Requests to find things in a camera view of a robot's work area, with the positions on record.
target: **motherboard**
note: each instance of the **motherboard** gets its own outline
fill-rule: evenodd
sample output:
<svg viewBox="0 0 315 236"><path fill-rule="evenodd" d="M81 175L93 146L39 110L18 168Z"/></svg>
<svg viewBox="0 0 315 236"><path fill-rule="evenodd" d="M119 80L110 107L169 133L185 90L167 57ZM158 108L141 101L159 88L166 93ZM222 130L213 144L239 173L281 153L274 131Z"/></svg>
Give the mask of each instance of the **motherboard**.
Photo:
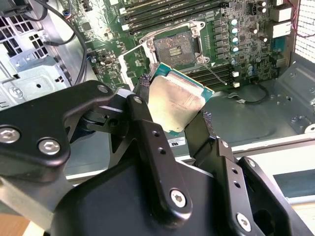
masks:
<svg viewBox="0 0 315 236"><path fill-rule="evenodd" d="M71 3L69 20L85 39L93 72L112 89L133 89L140 77L153 75L161 62L214 91L276 78L285 66L282 52L289 33L275 35L275 25L282 20L271 20L271 9L277 7L273 2ZM62 4L66 9L68 1Z"/></svg>

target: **green circuit board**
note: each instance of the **green circuit board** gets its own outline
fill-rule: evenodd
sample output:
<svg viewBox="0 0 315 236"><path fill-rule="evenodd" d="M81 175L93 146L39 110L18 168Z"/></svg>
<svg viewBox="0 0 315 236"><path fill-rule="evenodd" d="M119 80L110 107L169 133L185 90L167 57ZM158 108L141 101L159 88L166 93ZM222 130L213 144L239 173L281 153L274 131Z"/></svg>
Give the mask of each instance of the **green circuit board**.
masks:
<svg viewBox="0 0 315 236"><path fill-rule="evenodd" d="M67 1L62 1L67 8ZM146 36L154 35L151 45L157 61L153 63L144 47L124 56L127 77L135 85L143 75L154 73L154 67L167 62L171 67L196 79L213 90L232 88L257 80L277 77L273 56L279 54L274 40L266 36L269 7L265 13L253 13L255 0L72 0L70 21L85 39L94 73L112 89L125 87L118 57L141 44L148 46ZM189 23L200 28L194 37ZM253 34L250 29L257 29ZM227 85L207 69L211 68ZM239 76L232 77L232 71Z"/></svg>

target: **label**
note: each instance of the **label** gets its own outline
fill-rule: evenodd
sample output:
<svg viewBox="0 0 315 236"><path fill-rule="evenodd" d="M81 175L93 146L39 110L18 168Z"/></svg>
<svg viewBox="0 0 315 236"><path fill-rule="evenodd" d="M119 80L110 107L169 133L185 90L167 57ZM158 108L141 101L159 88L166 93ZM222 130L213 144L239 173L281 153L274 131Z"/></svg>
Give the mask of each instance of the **label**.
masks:
<svg viewBox="0 0 315 236"><path fill-rule="evenodd" d="M176 139L169 139L168 143L169 143L169 146L171 148L173 148L173 147L185 145L186 141L185 141L185 137L180 137L180 138L176 138Z"/></svg>

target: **chip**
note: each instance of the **chip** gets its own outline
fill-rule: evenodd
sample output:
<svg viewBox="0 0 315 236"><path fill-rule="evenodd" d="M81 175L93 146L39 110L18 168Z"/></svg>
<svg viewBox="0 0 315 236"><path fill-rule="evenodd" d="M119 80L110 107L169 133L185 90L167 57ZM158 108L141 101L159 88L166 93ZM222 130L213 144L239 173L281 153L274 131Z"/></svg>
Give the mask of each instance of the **chip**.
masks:
<svg viewBox="0 0 315 236"><path fill-rule="evenodd" d="M222 47L222 46L223 46L223 41L218 41L218 42L216 42L216 46L217 46L217 47Z"/></svg>
<svg viewBox="0 0 315 236"><path fill-rule="evenodd" d="M224 52L224 48L217 48L217 53L223 53Z"/></svg>
<svg viewBox="0 0 315 236"><path fill-rule="evenodd" d="M88 31L88 30L91 30L91 29L92 29L92 27L91 27L91 25L90 25L89 22L83 23L83 24L82 24L82 28L83 28L84 31Z"/></svg>
<svg viewBox="0 0 315 236"><path fill-rule="evenodd" d="M161 63L154 73L149 94L153 122L178 135L203 108L214 92L181 72Z"/></svg>
<svg viewBox="0 0 315 236"><path fill-rule="evenodd" d="M223 39L222 34L218 34L218 35L216 35L216 36L215 36L215 39L216 39L216 41L218 41L218 40L222 40L222 39Z"/></svg>
<svg viewBox="0 0 315 236"><path fill-rule="evenodd" d="M220 25L221 25L221 20L215 20L215 21L213 21L213 25L214 25L214 27L220 26Z"/></svg>
<svg viewBox="0 0 315 236"><path fill-rule="evenodd" d="M217 58L218 58L218 59L223 59L223 58L225 58L225 56L224 56L224 54L218 54L218 55L217 55Z"/></svg>
<svg viewBox="0 0 315 236"><path fill-rule="evenodd" d="M246 39L245 35L240 36L240 41L244 41Z"/></svg>
<svg viewBox="0 0 315 236"><path fill-rule="evenodd" d="M222 27L215 28L215 33L222 33Z"/></svg>
<svg viewBox="0 0 315 236"><path fill-rule="evenodd" d="M241 4L236 4L234 9L235 9L235 10L242 9L242 5L241 5Z"/></svg>
<svg viewBox="0 0 315 236"><path fill-rule="evenodd" d="M157 39L154 41L154 46L159 61L170 67L191 64L196 61L190 31Z"/></svg>

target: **black cable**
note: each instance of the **black cable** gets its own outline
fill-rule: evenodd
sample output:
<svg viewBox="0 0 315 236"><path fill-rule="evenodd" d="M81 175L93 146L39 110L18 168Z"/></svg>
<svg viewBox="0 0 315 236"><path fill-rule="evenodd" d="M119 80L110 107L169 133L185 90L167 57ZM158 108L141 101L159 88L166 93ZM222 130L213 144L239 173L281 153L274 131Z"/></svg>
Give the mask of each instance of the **black cable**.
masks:
<svg viewBox="0 0 315 236"><path fill-rule="evenodd" d="M22 16L27 20L38 22L38 21L44 20L47 15L48 15L48 10L47 10L47 8L43 7L43 13L41 14L41 17L39 17L38 19L32 18L26 14L23 14Z"/></svg>
<svg viewBox="0 0 315 236"><path fill-rule="evenodd" d="M72 14L71 0L68 0L68 10L63 11L63 16L65 16L65 17L71 16L71 14ZM75 36L76 36L76 34L73 33L72 36L67 41L64 41L61 43L46 41L46 42L44 42L44 44L49 45L49 46L53 46L53 47L58 47L58 46L65 45L65 44L71 42L75 38Z"/></svg>
<svg viewBox="0 0 315 236"><path fill-rule="evenodd" d="M243 103L243 104L260 104L261 102L263 102L264 100L266 100L269 97L269 91L268 89L266 89L263 85L261 85L260 83L255 83L261 90L263 90L265 92L265 95L263 98L257 100L257 101L246 101L244 99L242 99L237 93L233 92L231 93L228 98L234 98L236 99L236 102L238 103Z"/></svg>
<svg viewBox="0 0 315 236"><path fill-rule="evenodd" d="M76 34L75 34L75 32L73 32L71 37L65 42L57 43L57 42L52 42L52 41L46 41L46 42L44 42L44 44L49 45L49 46L53 46L53 47L58 47L60 45L65 45L65 44L71 42L75 38L75 36L76 36Z"/></svg>
<svg viewBox="0 0 315 236"><path fill-rule="evenodd" d="M78 74L78 78L76 80L76 82L74 83L75 85L77 85L78 83L81 82L84 73L86 73L86 64L87 64L87 47L85 45L85 41L83 39L83 37L79 34L79 32L75 29L75 27L64 18L64 16L62 14L60 14L56 9L54 9L53 7L51 7L50 5L42 2L41 0L34 0L35 2L41 4L43 7L47 8L48 10L50 10L51 12L53 12L55 15L57 15L60 19L62 19L74 32L74 34L78 37L78 40L83 48L83 58L82 58L82 63L81 63L81 67L80 67L80 71Z"/></svg>

